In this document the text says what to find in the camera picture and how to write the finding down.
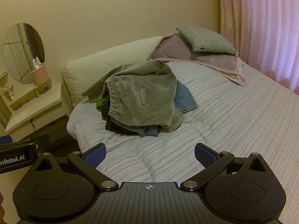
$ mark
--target white crosshair symbol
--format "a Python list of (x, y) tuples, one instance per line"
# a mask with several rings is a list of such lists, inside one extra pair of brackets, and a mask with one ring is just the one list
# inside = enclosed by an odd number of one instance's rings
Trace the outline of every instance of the white crosshair symbol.
[(149, 185), (145, 186), (145, 188), (147, 188), (148, 190), (151, 190), (152, 188), (154, 188), (154, 186), (149, 184)]

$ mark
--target hand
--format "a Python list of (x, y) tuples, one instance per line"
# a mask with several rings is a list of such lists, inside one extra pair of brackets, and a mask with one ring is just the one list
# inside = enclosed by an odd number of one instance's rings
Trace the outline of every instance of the hand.
[(4, 209), (2, 207), (2, 202), (3, 202), (3, 196), (0, 192), (0, 224), (5, 224), (3, 218), (4, 218)]

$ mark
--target pink fabric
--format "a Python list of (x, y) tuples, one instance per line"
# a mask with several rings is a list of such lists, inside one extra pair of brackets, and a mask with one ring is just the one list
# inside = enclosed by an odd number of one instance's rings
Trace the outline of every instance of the pink fabric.
[(220, 0), (221, 35), (240, 58), (299, 95), (299, 0)]
[(190, 43), (177, 32), (170, 32), (158, 41), (148, 60), (191, 61), (210, 67), (242, 86), (246, 82), (242, 75), (244, 62), (239, 57), (194, 52)]

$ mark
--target striped pillow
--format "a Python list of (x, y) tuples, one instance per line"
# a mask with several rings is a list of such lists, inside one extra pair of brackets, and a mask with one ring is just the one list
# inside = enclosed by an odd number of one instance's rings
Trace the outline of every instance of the striped pillow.
[(198, 26), (176, 28), (192, 45), (194, 52), (239, 54), (234, 46), (220, 34)]

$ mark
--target triangular cutout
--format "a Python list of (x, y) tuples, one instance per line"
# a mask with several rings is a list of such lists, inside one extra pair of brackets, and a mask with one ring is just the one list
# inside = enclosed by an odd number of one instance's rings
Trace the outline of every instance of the triangular cutout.
[(53, 169), (51, 162), (48, 158), (44, 158), (35, 171), (44, 171), (44, 170), (51, 170)]
[(258, 158), (253, 159), (252, 163), (250, 164), (249, 170), (258, 172), (266, 171)]

